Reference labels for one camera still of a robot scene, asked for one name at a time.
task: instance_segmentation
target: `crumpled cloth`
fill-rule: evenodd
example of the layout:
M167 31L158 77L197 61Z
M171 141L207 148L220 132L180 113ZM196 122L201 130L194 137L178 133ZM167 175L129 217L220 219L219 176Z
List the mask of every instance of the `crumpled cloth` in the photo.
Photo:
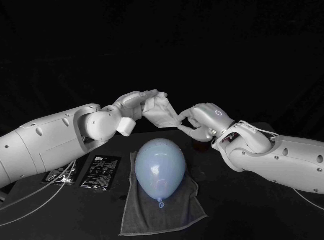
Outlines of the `crumpled cloth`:
M164 92L145 101L142 115L158 128L175 128L181 125Z
M164 199L164 208L144 191L135 175L136 154L130 153L130 188L119 236L154 235L180 231L207 217L196 198L199 185L188 171L172 195Z

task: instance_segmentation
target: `gray towel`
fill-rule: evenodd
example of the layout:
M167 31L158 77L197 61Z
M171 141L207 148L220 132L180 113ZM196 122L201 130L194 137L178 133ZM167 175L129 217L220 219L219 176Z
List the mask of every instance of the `gray towel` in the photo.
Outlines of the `gray towel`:
M135 175L136 154L130 153L130 188L123 211L119 236L154 235L175 232L207 217L196 198L199 185L188 172L174 194L164 200L164 208L144 191Z

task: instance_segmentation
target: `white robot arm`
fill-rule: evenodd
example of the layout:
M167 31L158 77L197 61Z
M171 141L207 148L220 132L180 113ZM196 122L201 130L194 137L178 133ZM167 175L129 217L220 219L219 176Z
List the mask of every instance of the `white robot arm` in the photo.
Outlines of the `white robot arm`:
M178 120L187 117L197 129L183 125L178 129L200 142L213 140L213 149L235 171L252 171L297 190L324 194L324 142L278 134L267 138L259 132L265 131L245 121L235 124L212 103L185 110Z
M100 109L87 104L42 117L0 137L0 188L67 165L115 136L129 136L145 101L158 90L132 92Z

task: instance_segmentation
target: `table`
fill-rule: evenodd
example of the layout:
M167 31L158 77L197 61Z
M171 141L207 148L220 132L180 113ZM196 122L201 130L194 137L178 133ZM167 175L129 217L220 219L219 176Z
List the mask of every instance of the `table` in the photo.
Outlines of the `table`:
M272 131L267 123L254 123ZM152 236L117 236L129 190L129 153L155 139L170 139L181 148L200 191L197 199L209 215L183 231ZM94 155L122 157L109 192L80 188ZM254 172L235 172L214 149L199 152L191 138L178 130L116 135L89 155L76 185L64 186L51 202L31 216L0 227L0 239L9 240L113 240L113 239L324 239L324 211L307 203L294 190L265 180ZM19 180L5 205L42 185L44 174ZM0 224L16 219L49 199L58 186L49 186L29 199L0 211ZM324 195L303 193L324 207Z

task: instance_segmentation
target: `balloon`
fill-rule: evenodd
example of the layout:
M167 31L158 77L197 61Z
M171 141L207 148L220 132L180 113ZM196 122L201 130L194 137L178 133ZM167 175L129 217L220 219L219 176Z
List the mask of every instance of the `balloon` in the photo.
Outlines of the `balloon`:
M185 158L172 141L164 138L151 140L141 148L135 174L142 189L158 200L167 199L178 188L185 174Z

